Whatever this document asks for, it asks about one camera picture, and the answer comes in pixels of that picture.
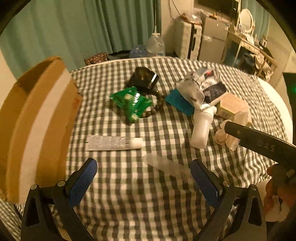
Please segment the person right hand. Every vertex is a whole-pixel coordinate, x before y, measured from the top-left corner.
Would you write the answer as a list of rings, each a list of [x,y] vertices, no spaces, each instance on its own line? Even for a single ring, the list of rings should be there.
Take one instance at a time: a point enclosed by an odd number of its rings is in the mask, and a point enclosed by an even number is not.
[[[268,181],[265,186],[266,196],[263,201],[263,210],[264,214],[268,214],[273,206],[273,196],[278,196],[283,202],[285,202],[288,207],[292,208],[295,206],[295,181],[285,183],[285,184],[276,184],[274,181],[274,171],[280,164],[274,164],[273,166],[267,169],[267,174],[272,178]]]

